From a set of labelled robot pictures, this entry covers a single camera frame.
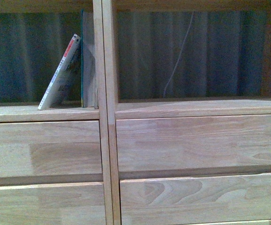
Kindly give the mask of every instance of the curtain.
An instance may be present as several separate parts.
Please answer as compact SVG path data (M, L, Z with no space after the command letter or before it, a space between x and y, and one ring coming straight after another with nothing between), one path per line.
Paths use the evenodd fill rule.
M80 27L79 13L0 14L0 102L40 101ZM71 100L80 100L77 80Z
M120 98L162 98L191 12L120 12ZM266 13L195 12L166 98L257 96Z

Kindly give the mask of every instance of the red label on book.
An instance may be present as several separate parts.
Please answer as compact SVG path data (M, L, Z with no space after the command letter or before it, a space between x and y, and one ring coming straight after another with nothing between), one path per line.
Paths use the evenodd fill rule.
M66 49L66 51L65 51L64 57L67 57L68 52L70 51L70 48L71 48L71 46L72 46L74 40L75 40L75 39L71 39L71 41L70 41L70 43L69 43L69 45L68 45L68 47L67 47L67 49Z

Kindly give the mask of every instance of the leaning book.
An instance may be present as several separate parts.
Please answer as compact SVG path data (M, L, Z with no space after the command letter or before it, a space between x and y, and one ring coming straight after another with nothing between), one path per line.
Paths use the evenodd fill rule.
M60 105L78 76L81 64L81 39L73 35L52 80L38 106L39 110Z

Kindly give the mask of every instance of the drawer front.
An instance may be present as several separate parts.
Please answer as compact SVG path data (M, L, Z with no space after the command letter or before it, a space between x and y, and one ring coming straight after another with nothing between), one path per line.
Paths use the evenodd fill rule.
M238 222L222 222L222 223L208 223L197 225L271 225L271 220L255 220L255 221L238 221Z
M96 173L98 121L0 124L0 178Z
M120 172L271 165L271 115L117 120Z
M122 225L271 219L271 173L120 182Z
M0 187L0 224L103 225L103 183Z

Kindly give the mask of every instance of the wire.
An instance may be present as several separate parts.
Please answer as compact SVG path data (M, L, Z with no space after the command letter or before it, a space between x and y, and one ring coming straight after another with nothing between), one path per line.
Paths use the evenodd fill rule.
M167 88L168 88L168 86L169 86L169 83L171 82L171 80L172 80L172 78L173 78L173 76L174 76L174 74L175 74L175 70L176 70L176 68L177 68L177 66L178 66L178 63L179 63L179 61L181 60L181 53L182 53L182 51L183 51L183 47L184 47L184 45L185 45L185 43L186 43L186 40L187 40L187 37L188 37L188 33L189 33L190 28L191 28L191 26L192 26L193 17L194 17L194 12L192 12L191 20L190 20L190 23L189 23L189 25L188 25L188 30L187 30L187 33L186 33L184 39L183 39L183 42L182 42L182 45L181 45L181 51L179 52L179 56L178 56L178 59L177 59L177 61L176 61L174 70L173 70L173 72L172 72L172 74L171 74L171 76L170 76L170 78L169 78L169 80L168 80L168 82L167 82L167 84L166 84L166 86L165 86L165 88L164 88L163 98L166 97L166 91L167 91Z

